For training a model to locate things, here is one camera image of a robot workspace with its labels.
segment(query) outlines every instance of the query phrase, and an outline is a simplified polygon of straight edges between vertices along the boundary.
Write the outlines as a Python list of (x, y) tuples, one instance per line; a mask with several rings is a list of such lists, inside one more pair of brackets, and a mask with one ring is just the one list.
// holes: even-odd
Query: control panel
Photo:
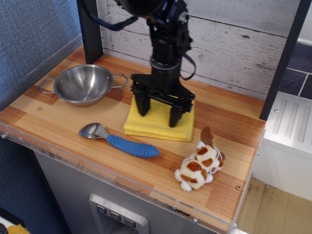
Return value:
[(96, 194), (89, 204), (99, 234), (149, 234), (149, 221), (140, 214)]

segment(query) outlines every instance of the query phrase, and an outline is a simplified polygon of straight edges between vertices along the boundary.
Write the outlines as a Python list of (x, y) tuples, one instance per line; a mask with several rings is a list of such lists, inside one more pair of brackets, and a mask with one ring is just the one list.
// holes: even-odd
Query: blue spoon handle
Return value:
[(159, 154), (153, 145), (125, 140), (115, 135), (108, 135), (106, 140), (115, 148), (137, 157), (154, 157)]

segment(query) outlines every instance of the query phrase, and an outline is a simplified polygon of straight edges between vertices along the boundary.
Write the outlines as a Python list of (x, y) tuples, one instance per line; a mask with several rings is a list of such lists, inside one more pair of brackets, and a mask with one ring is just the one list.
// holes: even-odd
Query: spoon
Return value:
[(86, 138), (106, 139), (115, 148), (137, 157), (154, 157), (159, 154), (159, 150), (155, 146), (125, 140), (121, 137), (108, 134), (105, 128), (99, 123), (86, 125), (79, 131), (79, 135)]

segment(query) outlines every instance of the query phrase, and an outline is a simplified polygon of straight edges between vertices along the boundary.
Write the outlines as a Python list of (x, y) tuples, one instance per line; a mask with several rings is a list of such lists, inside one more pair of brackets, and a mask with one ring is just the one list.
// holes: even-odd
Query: black robotic arm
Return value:
[(188, 31), (186, 3), (183, 0), (115, 0), (133, 16), (124, 22), (111, 25), (92, 16), (85, 0), (80, 1), (90, 18), (114, 31), (121, 30), (138, 17), (146, 19), (153, 46), (150, 58), (152, 74), (132, 74), (132, 91), (142, 116), (150, 109), (151, 98), (171, 105), (169, 125), (175, 127), (182, 114), (192, 110), (192, 100), (195, 98), (179, 81), (182, 58), (186, 58), (195, 68), (194, 61), (186, 55), (192, 42)]

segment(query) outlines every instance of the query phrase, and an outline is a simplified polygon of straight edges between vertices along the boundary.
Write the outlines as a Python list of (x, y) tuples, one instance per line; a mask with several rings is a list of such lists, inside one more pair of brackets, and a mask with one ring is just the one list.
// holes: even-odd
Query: floor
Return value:
[(312, 201), (252, 179), (237, 226), (247, 234), (311, 234)]

